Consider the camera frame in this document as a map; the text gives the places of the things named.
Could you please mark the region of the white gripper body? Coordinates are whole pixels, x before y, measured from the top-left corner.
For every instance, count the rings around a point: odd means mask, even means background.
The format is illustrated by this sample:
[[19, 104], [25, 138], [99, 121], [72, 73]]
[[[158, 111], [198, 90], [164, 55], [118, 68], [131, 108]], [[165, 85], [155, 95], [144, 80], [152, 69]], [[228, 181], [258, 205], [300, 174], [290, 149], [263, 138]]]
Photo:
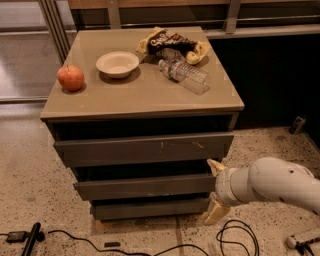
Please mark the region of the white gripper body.
[[221, 171], [216, 178], [215, 192], [220, 201], [227, 206], [249, 203], [248, 168]]

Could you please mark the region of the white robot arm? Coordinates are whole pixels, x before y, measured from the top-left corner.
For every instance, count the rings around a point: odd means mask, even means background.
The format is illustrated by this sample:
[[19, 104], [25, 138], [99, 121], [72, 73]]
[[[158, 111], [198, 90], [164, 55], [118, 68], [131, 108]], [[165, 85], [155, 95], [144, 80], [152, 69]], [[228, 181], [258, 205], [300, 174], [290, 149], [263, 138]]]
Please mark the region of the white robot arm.
[[204, 223], [214, 225], [232, 207], [250, 202], [283, 202], [320, 214], [320, 181], [306, 167], [274, 157], [255, 160], [248, 167], [226, 168], [208, 159], [215, 178]]

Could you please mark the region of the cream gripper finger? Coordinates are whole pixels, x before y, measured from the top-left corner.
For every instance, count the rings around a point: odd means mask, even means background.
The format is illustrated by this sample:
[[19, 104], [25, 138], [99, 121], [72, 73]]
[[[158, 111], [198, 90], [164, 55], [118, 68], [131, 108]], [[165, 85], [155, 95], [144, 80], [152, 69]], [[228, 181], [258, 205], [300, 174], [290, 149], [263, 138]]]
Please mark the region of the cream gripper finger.
[[203, 215], [203, 223], [215, 225], [230, 212], [231, 207], [223, 204], [215, 193], [211, 193], [209, 199], [207, 211]]
[[207, 164], [209, 165], [211, 172], [215, 177], [225, 170], [225, 166], [222, 163], [213, 159], [208, 159]]

